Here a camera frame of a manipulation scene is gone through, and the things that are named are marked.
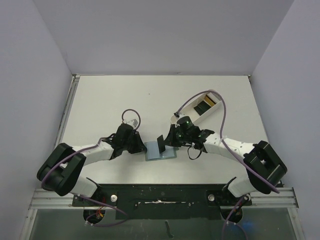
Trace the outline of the green card holder wallet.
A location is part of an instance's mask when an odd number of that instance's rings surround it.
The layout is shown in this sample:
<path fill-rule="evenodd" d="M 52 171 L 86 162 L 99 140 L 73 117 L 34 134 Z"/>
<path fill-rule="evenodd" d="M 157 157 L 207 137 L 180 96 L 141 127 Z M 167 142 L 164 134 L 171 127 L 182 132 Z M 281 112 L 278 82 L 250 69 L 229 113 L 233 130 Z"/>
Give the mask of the green card holder wallet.
<path fill-rule="evenodd" d="M 177 150 L 172 146 L 165 146 L 165 151 L 160 153 L 157 141 L 148 141 L 144 144 L 147 149 L 147 152 L 145 154 L 145 160 L 147 162 L 174 159 L 177 157 Z"/>

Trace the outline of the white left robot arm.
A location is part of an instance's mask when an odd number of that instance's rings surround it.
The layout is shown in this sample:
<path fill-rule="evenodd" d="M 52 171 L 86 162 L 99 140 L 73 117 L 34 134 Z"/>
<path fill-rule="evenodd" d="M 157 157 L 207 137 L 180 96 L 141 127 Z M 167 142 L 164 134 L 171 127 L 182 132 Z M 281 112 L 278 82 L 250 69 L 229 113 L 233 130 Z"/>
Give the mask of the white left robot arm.
<path fill-rule="evenodd" d="M 84 196 L 88 204 L 100 203 L 102 193 L 92 180 L 81 176 L 84 166 L 100 161 L 113 160 L 123 152 L 147 152 L 140 133 L 130 124 L 122 123 L 117 131 L 99 138 L 96 144 L 71 146 L 58 144 L 36 174 L 41 187 L 59 196 L 74 194 Z"/>

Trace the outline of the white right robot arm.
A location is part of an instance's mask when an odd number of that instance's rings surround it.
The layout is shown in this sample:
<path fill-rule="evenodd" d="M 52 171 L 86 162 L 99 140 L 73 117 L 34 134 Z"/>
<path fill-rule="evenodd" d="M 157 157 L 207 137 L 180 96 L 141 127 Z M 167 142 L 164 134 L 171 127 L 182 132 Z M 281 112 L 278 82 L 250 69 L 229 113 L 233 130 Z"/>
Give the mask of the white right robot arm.
<path fill-rule="evenodd" d="M 259 143 L 247 143 L 220 136 L 213 130 L 200 129 L 188 116 L 170 125 L 164 144 L 175 148 L 193 147 L 202 153 L 220 155 L 243 165 L 246 174 L 235 176 L 222 192 L 223 200 L 230 205 L 252 192 L 278 194 L 276 186 L 288 172 L 268 142 L 261 140 Z"/>

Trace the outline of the fallen black card in tray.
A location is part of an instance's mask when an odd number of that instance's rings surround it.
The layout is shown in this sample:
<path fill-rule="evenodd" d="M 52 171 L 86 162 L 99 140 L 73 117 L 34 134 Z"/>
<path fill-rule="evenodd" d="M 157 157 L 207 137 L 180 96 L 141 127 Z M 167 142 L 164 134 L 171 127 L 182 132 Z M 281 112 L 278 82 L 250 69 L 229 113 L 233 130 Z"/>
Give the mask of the fallen black card in tray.
<path fill-rule="evenodd" d="M 203 115 L 207 112 L 211 107 L 203 100 L 198 105 L 196 105 L 193 109 L 197 112 L 199 116 Z"/>

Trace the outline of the card stack in tray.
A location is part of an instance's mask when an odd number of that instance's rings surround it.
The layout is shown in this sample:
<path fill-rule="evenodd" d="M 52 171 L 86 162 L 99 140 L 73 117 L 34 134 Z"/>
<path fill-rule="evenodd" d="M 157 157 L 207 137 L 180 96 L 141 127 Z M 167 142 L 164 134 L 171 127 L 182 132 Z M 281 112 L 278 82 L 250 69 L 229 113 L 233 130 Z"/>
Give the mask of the card stack in tray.
<path fill-rule="evenodd" d="M 203 100 L 210 106 L 213 107 L 215 105 L 217 105 L 220 100 L 218 98 L 216 98 L 215 95 L 213 95 L 212 93 L 208 92 L 204 95 Z"/>

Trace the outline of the white oblong tray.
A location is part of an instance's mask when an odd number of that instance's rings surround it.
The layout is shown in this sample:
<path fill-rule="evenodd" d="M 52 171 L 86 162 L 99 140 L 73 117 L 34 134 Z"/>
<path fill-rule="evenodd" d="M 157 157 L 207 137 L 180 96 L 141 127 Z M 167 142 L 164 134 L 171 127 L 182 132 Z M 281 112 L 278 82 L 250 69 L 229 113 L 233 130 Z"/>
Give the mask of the white oblong tray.
<path fill-rule="evenodd" d="M 188 116 L 193 124 L 199 125 L 222 105 L 221 97 L 212 89 L 197 93 L 187 100 L 182 107 L 175 112 L 170 123 L 176 124 L 178 119 Z"/>

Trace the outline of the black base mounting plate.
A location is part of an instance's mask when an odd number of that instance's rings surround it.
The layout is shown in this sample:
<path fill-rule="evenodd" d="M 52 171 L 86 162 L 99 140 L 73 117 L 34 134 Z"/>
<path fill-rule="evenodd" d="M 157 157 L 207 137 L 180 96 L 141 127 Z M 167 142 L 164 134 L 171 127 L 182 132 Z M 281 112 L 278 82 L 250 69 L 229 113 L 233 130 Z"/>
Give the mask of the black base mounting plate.
<path fill-rule="evenodd" d="M 251 206 L 250 196 L 234 197 L 224 184 L 101 184 L 92 201 L 74 196 L 72 206 L 83 207 L 89 216 L 96 202 L 115 207 L 116 220 L 219 220 L 242 217 L 242 206 Z"/>

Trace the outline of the aluminium frame rail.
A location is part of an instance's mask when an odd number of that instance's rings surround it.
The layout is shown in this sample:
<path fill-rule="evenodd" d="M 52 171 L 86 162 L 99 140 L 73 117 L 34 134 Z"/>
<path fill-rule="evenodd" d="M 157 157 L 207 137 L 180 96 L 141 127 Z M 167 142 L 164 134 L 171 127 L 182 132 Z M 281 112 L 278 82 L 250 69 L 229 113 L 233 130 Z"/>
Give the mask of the aluminium frame rail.
<path fill-rule="evenodd" d="M 141 116 L 139 132 L 144 142 L 169 132 L 173 113 L 191 96 L 215 90 L 220 106 L 201 124 L 218 131 L 225 121 L 225 136 L 248 143 L 266 140 L 262 120 L 247 76 L 80 75 L 71 86 L 66 119 L 58 140 L 72 146 L 95 144 L 114 133 L 125 109 L 128 118 Z M 144 154 L 123 153 L 110 161 L 84 167 L 82 175 L 108 184 L 216 184 L 246 173 L 234 160 L 215 154 L 188 159 L 185 148 L 174 159 L 146 161 Z M 129 220 L 109 227 L 116 212 L 107 209 L 102 227 L 85 224 L 83 209 L 72 206 L 73 196 L 59 197 L 37 189 L 22 230 L 23 240 L 294 240 L 292 222 L 297 201 L 292 188 L 264 195 L 251 194 L 239 225 L 221 219 Z"/>

